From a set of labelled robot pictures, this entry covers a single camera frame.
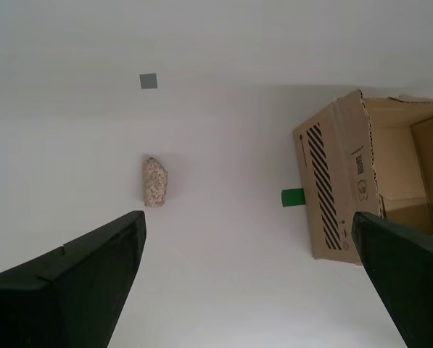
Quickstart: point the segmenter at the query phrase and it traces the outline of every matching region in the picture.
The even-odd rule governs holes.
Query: white surface
[[[404,347],[280,202],[292,129],[354,86],[433,97],[433,1],[0,0],[0,271],[143,209],[153,154],[168,201],[111,347]]]

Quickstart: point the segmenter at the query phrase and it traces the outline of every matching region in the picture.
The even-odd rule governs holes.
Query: printed symbol on box
[[[363,157],[361,155],[356,157],[356,168],[358,169],[358,175],[364,173]]]
[[[358,192],[360,193],[360,200],[368,200],[368,187],[366,186],[366,180],[358,181]]]

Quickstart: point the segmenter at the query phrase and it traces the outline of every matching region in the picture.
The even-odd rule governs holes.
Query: black diagonal stripes
[[[318,125],[314,125],[313,128],[316,129],[316,132],[318,132],[319,136],[323,136],[323,134],[321,133],[321,129],[319,129],[318,126],[319,126],[319,123],[318,123]]]
[[[331,176],[324,151],[323,134],[318,124],[307,130],[308,144],[310,145],[313,174],[318,188],[319,207],[323,221],[324,241],[329,249],[342,250],[340,246],[339,226],[335,210],[334,195],[332,193]]]

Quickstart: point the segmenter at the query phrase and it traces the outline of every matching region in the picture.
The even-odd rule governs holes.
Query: cardboard edge
[[[363,106],[364,114],[366,118],[368,119],[368,129],[369,129],[369,147],[371,149],[371,168],[373,170],[373,177],[374,177],[374,185],[376,187],[376,195],[377,195],[377,202],[378,202],[378,216],[381,218],[384,216],[384,208],[382,204],[382,198],[379,194],[379,184],[377,183],[377,174],[376,174],[376,166],[374,164],[374,146],[373,146],[373,126],[371,122],[371,117],[368,113],[368,108],[366,107],[365,98],[363,95],[363,92],[358,89],[357,92],[360,95],[361,105]]]

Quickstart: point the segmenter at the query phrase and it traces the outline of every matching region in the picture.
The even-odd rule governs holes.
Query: gray patch
[[[158,88],[157,74],[140,74],[142,89]]]

